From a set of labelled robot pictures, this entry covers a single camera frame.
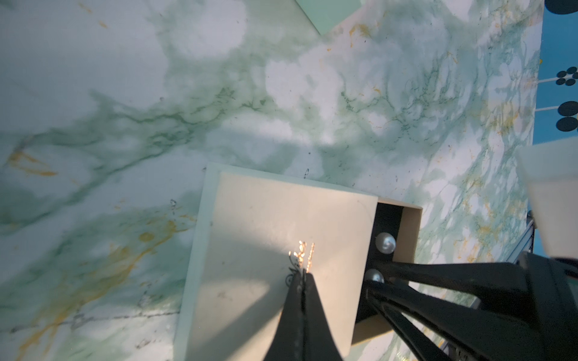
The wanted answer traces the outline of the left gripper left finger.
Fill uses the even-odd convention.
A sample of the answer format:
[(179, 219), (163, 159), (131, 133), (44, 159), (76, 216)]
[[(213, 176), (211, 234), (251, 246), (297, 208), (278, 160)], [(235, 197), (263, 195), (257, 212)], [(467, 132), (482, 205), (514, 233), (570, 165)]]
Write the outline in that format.
[(303, 338), (303, 274), (297, 272), (291, 281), (277, 330), (264, 360), (302, 360)]

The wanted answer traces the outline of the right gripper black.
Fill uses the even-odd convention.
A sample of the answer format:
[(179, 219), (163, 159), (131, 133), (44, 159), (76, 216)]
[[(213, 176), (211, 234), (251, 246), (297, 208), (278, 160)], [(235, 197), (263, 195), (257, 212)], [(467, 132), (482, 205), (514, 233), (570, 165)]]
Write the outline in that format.
[[(525, 252), (513, 263), (413, 264), (377, 261), (398, 278), (477, 297), (490, 311), (420, 293), (404, 283), (364, 282), (364, 298), (419, 360), (449, 357), (409, 322), (407, 314), (478, 360), (577, 359), (577, 261)], [(527, 311), (528, 291), (537, 330), (492, 311)]]

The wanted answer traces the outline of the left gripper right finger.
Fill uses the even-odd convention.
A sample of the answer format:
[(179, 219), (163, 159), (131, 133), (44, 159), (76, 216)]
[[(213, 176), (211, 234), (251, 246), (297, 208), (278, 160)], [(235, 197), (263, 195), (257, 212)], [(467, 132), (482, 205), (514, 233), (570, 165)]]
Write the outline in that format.
[(303, 316), (303, 359), (342, 361), (331, 335), (315, 279), (310, 273), (303, 275)]

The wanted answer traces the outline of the cream drawer jewelry box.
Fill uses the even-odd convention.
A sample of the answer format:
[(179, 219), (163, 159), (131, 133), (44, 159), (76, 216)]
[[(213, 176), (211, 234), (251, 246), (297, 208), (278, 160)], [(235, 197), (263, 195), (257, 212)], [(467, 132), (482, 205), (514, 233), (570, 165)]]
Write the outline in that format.
[[(280, 174), (211, 163), (179, 314), (177, 360), (261, 360), (273, 340), (292, 269), (315, 277), (341, 356), (391, 332), (360, 304), (374, 261), (412, 263), (416, 205)], [(393, 254), (376, 249), (392, 234)]]

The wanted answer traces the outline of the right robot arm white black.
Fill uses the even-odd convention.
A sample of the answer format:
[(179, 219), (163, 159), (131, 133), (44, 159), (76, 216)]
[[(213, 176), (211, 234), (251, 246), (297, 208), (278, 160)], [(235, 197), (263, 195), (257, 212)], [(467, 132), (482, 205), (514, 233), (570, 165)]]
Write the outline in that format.
[(420, 360), (446, 354), (423, 324), (475, 360), (577, 358), (577, 140), (520, 149), (544, 256), (518, 263), (379, 263), (362, 296)]

